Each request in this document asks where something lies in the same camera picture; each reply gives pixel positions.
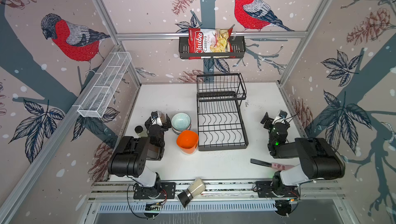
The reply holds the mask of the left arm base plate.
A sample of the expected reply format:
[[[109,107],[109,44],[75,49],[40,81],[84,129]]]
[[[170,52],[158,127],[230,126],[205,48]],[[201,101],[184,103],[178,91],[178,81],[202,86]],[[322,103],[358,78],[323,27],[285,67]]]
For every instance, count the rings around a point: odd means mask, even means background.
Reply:
[[[176,183],[161,182],[153,187],[136,186],[134,189],[134,200],[166,200],[174,199]]]

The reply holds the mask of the orange plastic bowl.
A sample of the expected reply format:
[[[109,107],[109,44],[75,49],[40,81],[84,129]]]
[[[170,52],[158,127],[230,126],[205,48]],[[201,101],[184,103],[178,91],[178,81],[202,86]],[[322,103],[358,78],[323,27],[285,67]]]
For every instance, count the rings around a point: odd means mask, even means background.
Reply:
[[[176,144],[183,153],[191,155],[198,148],[199,136],[190,130],[183,131],[179,134]]]

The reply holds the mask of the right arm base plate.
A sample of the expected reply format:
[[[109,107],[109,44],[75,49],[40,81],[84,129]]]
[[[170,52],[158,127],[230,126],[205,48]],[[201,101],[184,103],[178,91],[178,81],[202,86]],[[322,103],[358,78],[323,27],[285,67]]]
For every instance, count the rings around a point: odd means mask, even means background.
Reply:
[[[300,198],[297,186],[275,186],[272,181],[256,181],[253,190],[259,198]]]

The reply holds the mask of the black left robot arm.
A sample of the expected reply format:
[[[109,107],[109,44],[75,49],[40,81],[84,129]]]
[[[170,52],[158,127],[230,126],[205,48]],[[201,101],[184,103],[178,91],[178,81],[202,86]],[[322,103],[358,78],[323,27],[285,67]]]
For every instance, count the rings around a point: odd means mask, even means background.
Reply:
[[[110,175],[127,177],[133,185],[135,200],[174,199],[175,183],[161,181],[157,172],[150,170],[147,161],[161,161],[165,152],[165,132],[171,128],[167,114],[153,111],[144,126],[136,126],[138,137],[124,136],[108,162]]]

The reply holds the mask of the light green ceramic bowl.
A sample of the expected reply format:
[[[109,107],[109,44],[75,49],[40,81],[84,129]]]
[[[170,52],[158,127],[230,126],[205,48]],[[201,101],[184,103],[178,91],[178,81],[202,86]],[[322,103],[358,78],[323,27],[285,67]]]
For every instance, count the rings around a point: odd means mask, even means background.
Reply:
[[[171,119],[172,127],[181,130],[191,125],[191,117],[186,113],[177,113]]]

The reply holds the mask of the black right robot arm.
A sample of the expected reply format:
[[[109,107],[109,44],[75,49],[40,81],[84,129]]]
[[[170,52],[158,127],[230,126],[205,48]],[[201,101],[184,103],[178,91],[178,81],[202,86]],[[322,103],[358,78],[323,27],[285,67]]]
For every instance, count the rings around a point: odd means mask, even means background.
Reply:
[[[259,186],[257,191],[266,188],[276,197],[299,197],[298,186],[314,180],[335,180],[342,178],[345,165],[323,138],[295,138],[288,142],[287,113],[280,110],[276,118],[265,113],[260,122],[268,130],[268,150],[274,159],[298,158],[296,166],[270,163],[251,159],[252,164],[275,169],[276,172],[268,186]]]

